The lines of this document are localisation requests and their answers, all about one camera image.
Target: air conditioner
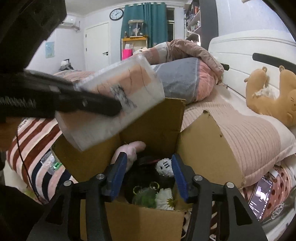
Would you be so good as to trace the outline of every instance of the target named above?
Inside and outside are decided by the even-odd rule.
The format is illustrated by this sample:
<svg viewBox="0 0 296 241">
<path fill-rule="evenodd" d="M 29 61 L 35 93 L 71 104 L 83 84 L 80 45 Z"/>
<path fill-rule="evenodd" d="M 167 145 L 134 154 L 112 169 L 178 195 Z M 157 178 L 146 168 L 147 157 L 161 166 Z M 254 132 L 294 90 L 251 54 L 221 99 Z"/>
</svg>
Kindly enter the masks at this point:
<svg viewBox="0 0 296 241">
<path fill-rule="evenodd" d="M 67 15 L 64 21 L 62 21 L 61 25 L 72 27 L 72 26 L 75 26 L 75 23 L 76 23 L 76 17 Z"/>
</svg>

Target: teal curtain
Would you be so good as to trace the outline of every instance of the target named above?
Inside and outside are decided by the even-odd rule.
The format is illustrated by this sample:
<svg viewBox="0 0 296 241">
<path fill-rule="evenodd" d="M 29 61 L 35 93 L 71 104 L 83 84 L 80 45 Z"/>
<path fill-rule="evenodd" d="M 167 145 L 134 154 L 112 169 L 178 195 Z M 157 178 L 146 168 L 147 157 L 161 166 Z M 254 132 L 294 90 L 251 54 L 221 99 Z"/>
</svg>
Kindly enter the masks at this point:
<svg viewBox="0 0 296 241">
<path fill-rule="evenodd" d="M 132 19 L 144 20 L 144 35 L 148 35 L 148 47 L 168 41 L 168 26 L 166 4 L 142 3 L 124 7 L 121 27 L 121 38 L 128 33 L 128 21 Z"/>
</svg>

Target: white wall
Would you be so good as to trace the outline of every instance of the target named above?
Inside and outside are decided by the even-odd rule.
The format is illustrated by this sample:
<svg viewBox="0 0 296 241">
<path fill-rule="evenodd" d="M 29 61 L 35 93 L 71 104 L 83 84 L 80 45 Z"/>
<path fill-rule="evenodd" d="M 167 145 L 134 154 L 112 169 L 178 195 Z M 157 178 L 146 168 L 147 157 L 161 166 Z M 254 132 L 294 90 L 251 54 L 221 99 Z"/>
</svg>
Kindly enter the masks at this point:
<svg viewBox="0 0 296 241">
<path fill-rule="evenodd" d="M 175 8 L 175 39 L 184 38 L 184 12 L 182 7 Z M 116 63 L 120 61 L 120 45 L 121 45 L 121 26 L 122 19 L 118 21 L 112 21 L 109 18 L 110 12 L 114 7 L 106 8 L 101 11 L 95 12 L 85 17 L 85 28 L 92 27 L 102 22 L 109 22 L 110 29 L 110 59 L 111 63 Z"/>
<path fill-rule="evenodd" d="M 77 33 L 75 29 L 58 27 L 49 39 L 41 44 L 27 69 L 55 74 L 58 72 L 61 62 L 69 58 L 74 69 L 85 70 L 84 19 L 77 18 L 76 25 L 79 24 L 79 21 L 81 22 L 81 31 Z M 46 42 L 54 42 L 55 56 L 53 58 L 45 58 Z"/>
<path fill-rule="evenodd" d="M 219 36 L 246 30 L 289 32 L 279 16 L 262 0 L 216 0 Z"/>
</svg>

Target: open box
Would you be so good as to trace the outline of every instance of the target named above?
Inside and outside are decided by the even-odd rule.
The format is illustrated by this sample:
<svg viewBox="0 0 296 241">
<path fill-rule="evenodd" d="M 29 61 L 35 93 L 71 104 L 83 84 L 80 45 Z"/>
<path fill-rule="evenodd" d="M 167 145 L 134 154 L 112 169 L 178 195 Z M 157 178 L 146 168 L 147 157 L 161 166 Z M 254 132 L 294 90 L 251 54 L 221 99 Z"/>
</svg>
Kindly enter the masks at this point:
<svg viewBox="0 0 296 241">
<path fill-rule="evenodd" d="M 243 175 L 218 125 L 207 111 L 180 132 L 185 104 L 165 99 L 118 135 L 79 152 L 62 136 L 53 151 L 78 182 L 102 173 L 115 150 L 126 143 L 143 141 L 145 152 L 171 157 L 177 152 L 183 162 L 210 182 L 233 182 L 241 187 Z M 85 210 L 81 205 L 81 237 L 86 240 Z M 184 212 L 149 209 L 114 201 L 106 203 L 107 218 L 114 241 L 180 241 Z"/>
</svg>

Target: hand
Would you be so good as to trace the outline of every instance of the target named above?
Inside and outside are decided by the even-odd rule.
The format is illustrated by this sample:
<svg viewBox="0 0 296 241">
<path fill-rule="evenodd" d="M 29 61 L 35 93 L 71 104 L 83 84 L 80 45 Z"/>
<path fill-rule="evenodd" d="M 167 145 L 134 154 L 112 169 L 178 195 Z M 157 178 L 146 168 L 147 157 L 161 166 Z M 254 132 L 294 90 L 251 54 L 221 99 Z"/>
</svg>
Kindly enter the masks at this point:
<svg viewBox="0 0 296 241">
<path fill-rule="evenodd" d="M 6 123 L 0 123 L 0 151 L 7 151 L 15 137 L 17 127 L 22 118 L 6 118 Z"/>
</svg>

